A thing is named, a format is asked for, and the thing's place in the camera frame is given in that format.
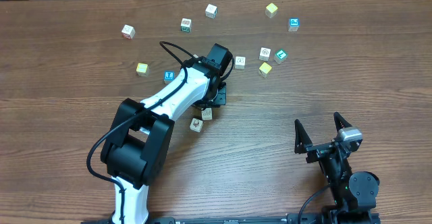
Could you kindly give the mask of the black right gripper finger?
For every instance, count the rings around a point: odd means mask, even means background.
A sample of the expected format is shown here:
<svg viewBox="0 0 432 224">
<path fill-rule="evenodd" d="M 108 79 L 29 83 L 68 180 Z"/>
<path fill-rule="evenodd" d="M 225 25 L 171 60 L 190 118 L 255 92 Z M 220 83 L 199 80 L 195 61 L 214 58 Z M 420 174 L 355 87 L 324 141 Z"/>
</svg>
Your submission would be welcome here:
<svg viewBox="0 0 432 224">
<path fill-rule="evenodd" d="M 335 112 L 333 114 L 333 118 L 334 118 L 334 122 L 335 122 L 335 126 L 336 126 L 336 130 L 337 132 L 340 131 L 341 129 L 344 128 L 350 128 L 352 127 L 352 125 L 350 123 L 348 123 L 341 115 L 339 112 Z"/>
<path fill-rule="evenodd" d="M 296 119 L 294 122 L 295 125 L 295 143 L 294 143 L 294 152 L 296 154 L 307 153 L 307 148 L 312 146 L 313 143 L 306 133 L 305 128 L 301 124 L 299 119 Z"/>
</svg>

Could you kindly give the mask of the blue block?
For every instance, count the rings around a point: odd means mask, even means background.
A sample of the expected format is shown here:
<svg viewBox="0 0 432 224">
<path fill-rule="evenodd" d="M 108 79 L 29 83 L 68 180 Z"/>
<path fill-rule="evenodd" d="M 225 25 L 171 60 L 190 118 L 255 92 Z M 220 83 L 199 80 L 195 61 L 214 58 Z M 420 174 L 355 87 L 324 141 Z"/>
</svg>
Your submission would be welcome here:
<svg viewBox="0 0 432 224">
<path fill-rule="evenodd" d="M 213 119 L 212 108 L 208 107 L 201 111 L 201 117 L 203 121 L 209 121 Z"/>
<path fill-rule="evenodd" d="M 300 27 L 300 20 L 298 18 L 290 18 L 288 22 L 288 31 L 296 32 Z"/>
<path fill-rule="evenodd" d="M 163 81 L 164 81 L 164 83 L 169 84 L 172 81 L 174 81 L 175 77 L 176 77 L 175 72 L 173 72 L 173 71 L 165 71 L 164 72 L 164 79 L 163 79 Z"/>
</svg>

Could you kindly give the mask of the acorn wooden block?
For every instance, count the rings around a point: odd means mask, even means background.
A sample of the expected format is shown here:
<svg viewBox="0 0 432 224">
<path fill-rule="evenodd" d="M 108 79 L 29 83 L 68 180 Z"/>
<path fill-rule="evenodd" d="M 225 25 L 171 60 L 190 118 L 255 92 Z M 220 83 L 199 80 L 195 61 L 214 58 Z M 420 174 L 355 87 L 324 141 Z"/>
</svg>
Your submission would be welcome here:
<svg viewBox="0 0 432 224">
<path fill-rule="evenodd" d="M 203 128 L 203 121 L 197 118 L 193 118 L 190 124 L 190 129 L 194 132 L 201 132 Z"/>
</svg>

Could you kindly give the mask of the green top block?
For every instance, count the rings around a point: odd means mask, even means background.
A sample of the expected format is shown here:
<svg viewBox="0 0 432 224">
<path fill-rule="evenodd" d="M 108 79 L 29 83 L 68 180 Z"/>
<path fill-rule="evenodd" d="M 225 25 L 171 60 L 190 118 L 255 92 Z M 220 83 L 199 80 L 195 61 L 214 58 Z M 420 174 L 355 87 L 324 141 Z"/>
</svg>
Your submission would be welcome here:
<svg viewBox="0 0 432 224">
<path fill-rule="evenodd" d="M 283 49 L 277 50 L 274 54 L 274 60 L 276 61 L 277 64 L 281 64 L 287 58 L 288 58 L 288 53 Z"/>
</svg>

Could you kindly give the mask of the white block red side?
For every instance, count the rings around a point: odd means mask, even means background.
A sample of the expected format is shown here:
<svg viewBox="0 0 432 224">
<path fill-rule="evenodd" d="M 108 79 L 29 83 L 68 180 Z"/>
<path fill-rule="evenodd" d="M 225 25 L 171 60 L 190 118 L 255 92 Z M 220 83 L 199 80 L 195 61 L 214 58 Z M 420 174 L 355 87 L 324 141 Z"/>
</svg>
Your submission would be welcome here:
<svg viewBox="0 0 432 224">
<path fill-rule="evenodd" d="M 124 27 L 122 28 L 121 31 L 122 31 L 121 32 L 122 36 L 124 38 L 127 38 L 127 39 L 133 39 L 134 35 L 136 33 L 134 27 L 130 26 L 130 25 L 127 25 L 127 24 L 124 25 Z"/>
</svg>

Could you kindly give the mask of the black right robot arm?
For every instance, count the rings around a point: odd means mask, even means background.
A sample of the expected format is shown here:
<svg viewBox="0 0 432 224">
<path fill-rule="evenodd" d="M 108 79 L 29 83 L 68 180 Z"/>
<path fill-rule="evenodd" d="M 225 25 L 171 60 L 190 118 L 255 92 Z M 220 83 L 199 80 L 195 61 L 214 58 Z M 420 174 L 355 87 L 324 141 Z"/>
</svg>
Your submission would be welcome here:
<svg viewBox="0 0 432 224">
<path fill-rule="evenodd" d="M 297 119 L 294 152 L 306 154 L 307 163 L 318 162 L 327 185 L 310 196 L 298 214 L 287 216 L 296 223 L 379 223 L 379 214 L 371 212 L 377 205 L 379 178 L 368 171 L 353 172 L 348 157 L 360 148 L 362 132 L 338 112 L 333 114 L 337 135 L 331 142 L 314 145 Z M 334 205 L 324 206 L 318 214 L 305 214 L 307 205 L 330 190 Z"/>
</svg>

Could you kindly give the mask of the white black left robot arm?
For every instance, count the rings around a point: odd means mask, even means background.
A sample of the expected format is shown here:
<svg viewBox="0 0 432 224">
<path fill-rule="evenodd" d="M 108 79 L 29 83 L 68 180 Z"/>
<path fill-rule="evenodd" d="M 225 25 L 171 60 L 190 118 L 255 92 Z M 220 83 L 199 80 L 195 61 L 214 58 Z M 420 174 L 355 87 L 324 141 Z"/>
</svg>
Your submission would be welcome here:
<svg viewBox="0 0 432 224">
<path fill-rule="evenodd" d="M 106 180 L 115 186 L 115 210 L 107 223 L 147 222 L 149 186 L 163 168 L 176 120 L 191 106 L 226 103 L 233 60 L 229 49 L 214 44 L 208 55 L 181 62 L 178 76 L 157 94 L 119 105 L 110 130 L 97 142 Z"/>
</svg>

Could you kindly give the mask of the yellow block lower right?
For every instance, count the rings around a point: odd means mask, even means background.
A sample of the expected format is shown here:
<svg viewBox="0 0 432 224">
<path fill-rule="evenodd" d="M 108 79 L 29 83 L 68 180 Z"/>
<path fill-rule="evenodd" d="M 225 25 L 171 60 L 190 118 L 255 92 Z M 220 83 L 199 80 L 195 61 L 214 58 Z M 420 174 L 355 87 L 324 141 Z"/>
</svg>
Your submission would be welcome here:
<svg viewBox="0 0 432 224">
<path fill-rule="evenodd" d="M 267 63 L 263 62 L 259 67 L 259 74 L 266 78 L 269 75 L 269 72 L 272 70 L 272 67 Z"/>
</svg>

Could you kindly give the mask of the white block right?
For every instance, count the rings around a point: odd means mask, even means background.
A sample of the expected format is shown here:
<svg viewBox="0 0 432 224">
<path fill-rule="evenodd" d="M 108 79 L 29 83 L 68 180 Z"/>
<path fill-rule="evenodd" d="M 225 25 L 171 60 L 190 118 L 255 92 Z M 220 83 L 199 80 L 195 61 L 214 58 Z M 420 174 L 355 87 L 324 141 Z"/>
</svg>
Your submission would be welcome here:
<svg viewBox="0 0 432 224">
<path fill-rule="evenodd" d="M 270 58 L 271 49 L 261 47 L 260 53 L 259 53 L 259 59 L 261 61 L 268 61 Z"/>
</svg>

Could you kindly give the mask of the yellow framed block left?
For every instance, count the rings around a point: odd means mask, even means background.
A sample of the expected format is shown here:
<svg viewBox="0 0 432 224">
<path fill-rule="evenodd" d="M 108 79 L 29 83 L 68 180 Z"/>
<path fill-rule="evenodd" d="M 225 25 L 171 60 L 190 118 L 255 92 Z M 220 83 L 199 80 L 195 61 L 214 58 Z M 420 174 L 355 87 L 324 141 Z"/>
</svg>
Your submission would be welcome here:
<svg viewBox="0 0 432 224">
<path fill-rule="evenodd" d="M 136 67 L 136 73 L 139 76 L 148 76 L 149 74 L 149 65 L 145 63 L 139 63 Z"/>
</svg>

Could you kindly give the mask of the green sided block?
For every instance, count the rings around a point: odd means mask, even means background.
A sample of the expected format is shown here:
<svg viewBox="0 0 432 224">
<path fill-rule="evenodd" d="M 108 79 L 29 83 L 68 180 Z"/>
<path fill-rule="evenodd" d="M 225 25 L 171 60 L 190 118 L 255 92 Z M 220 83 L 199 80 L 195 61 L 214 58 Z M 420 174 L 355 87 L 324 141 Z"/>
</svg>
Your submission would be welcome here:
<svg viewBox="0 0 432 224">
<path fill-rule="evenodd" d="M 192 20 L 188 18 L 183 18 L 180 24 L 180 29 L 182 32 L 191 32 Z"/>
</svg>

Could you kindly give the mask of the white block top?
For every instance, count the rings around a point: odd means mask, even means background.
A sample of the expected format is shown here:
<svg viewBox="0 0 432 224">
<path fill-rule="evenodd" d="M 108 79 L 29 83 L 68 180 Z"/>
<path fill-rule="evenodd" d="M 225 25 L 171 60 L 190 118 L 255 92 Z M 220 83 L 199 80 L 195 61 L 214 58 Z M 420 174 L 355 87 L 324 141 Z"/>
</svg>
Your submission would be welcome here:
<svg viewBox="0 0 432 224">
<path fill-rule="evenodd" d="M 214 19 L 215 16 L 217 15 L 217 6 L 212 5 L 212 4 L 208 4 L 207 8 L 205 10 L 205 15 L 208 18 Z"/>
</svg>

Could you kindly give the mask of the yellow block top right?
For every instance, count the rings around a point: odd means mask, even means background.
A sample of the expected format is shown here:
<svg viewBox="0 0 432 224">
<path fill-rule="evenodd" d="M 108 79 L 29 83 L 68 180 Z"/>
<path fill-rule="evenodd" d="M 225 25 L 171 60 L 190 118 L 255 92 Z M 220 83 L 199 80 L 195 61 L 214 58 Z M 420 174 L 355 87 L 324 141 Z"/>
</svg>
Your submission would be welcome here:
<svg viewBox="0 0 432 224">
<path fill-rule="evenodd" d="M 265 8 L 265 15 L 268 18 L 273 18 L 277 14 L 277 11 L 278 11 L 278 6 L 276 6 L 274 3 L 270 3 Z"/>
</svg>

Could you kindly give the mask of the blue top block right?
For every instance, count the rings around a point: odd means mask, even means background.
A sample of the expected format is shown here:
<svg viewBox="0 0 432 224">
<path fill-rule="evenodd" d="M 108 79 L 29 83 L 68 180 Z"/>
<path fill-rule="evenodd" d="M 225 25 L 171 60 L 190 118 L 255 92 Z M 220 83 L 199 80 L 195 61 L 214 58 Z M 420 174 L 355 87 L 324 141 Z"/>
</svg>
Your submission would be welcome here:
<svg viewBox="0 0 432 224">
<path fill-rule="evenodd" d="M 300 20 L 298 18 L 290 18 L 288 22 L 288 31 L 296 32 L 300 27 Z"/>
</svg>

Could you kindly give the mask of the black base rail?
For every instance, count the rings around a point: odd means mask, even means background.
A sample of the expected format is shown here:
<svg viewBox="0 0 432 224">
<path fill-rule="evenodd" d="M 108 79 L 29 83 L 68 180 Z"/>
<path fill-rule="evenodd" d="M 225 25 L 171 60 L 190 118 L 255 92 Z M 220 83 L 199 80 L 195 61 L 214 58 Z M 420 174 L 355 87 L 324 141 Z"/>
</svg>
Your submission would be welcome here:
<svg viewBox="0 0 432 224">
<path fill-rule="evenodd" d="M 338 220 L 335 223 L 372 223 L 379 224 L 381 220 L 379 218 L 379 214 L 372 214 L 371 220 L 368 221 L 367 216 L 358 216 L 352 215 L 349 217 L 348 215 L 342 215 L 342 220 Z M 85 221 L 81 222 L 81 224 L 108 224 L 113 223 L 110 218 L 101 219 L 98 221 Z M 173 217 L 160 217 L 149 219 L 145 222 L 146 224 L 297 224 L 298 223 L 298 214 L 288 214 L 285 217 L 244 217 L 239 219 L 228 218 L 228 219 L 174 219 Z M 332 223 L 331 221 L 325 220 L 322 215 L 318 213 L 307 213 L 302 214 L 301 224 L 304 223 Z"/>
</svg>

